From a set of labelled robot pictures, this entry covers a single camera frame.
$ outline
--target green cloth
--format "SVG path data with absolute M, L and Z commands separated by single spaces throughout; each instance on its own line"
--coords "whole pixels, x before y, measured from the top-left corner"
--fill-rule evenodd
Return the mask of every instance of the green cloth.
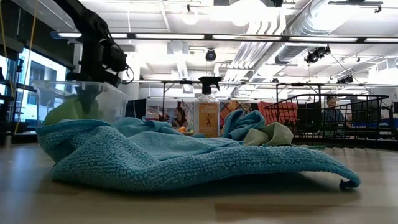
M 94 101 L 90 106 L 89 113 L 84 114 L 81 103 L 76 96 L 52 109 L 45 117 L 44 125 L 57 124 L 63 119 L 101 119 L 102 115 L 97 101 Z
M 280 124 L 274 122 L 270 125 L 259 129 L 250 129 L 243 140 L 245 146 L 282 146 L 291 145 L 293 140 L 293 133 L 291 130 Z

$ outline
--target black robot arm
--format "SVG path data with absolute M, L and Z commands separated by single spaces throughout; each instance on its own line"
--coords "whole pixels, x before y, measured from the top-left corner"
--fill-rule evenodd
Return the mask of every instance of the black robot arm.
M 67 80 L 107 82 L 117 87 L 118 73 L 127 69 L 126 55 L 114 42 L 107 23 L 79 0 L 54 0 L 73 20 L 83 43 L 81 72 L 70 73 Z

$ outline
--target black spray nozzle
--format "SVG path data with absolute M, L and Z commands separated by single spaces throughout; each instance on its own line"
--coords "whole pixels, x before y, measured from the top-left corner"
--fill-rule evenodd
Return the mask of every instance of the black spray nozzle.
M 202 83 L 202 94 L 211 94 L 211 85 L 215 85 L 219 91 L 220 86 L 218 85 L 218 82 L 221 80 L 221 77 L 200 77 L 199 81 Z

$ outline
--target light blue cloth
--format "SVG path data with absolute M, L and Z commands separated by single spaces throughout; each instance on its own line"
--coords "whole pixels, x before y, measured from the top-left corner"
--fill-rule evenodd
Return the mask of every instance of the light blue cloth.
M 251 128 L 259 129 L 266 125 L 260 111 L 252 111 L 244 115 L 243 110 L 232 111 L 225 118 L 223 137 L 243 141 Z
M 54 180 L 106 189 L 172 190 L 237 175 L 299 171 L 332 172 L 349 179 L 340 182 L 341 188 L 360 185 L 355 173 L 320 151 L 193 138 L 156 121 L 126 118 L 114 126 L 67 121 L 39 128 L 37 135 L 56 162 Z

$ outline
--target table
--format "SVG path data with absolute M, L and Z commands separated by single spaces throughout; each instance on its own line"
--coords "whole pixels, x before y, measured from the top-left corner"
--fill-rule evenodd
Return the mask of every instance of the table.
M 52 182 L 37 144 L 0 149 L 0 223 L 397 223 L 398 154 L 327 149 L 363 184 L 335 174 L 246 176 L 162 193 L 113 192 Z

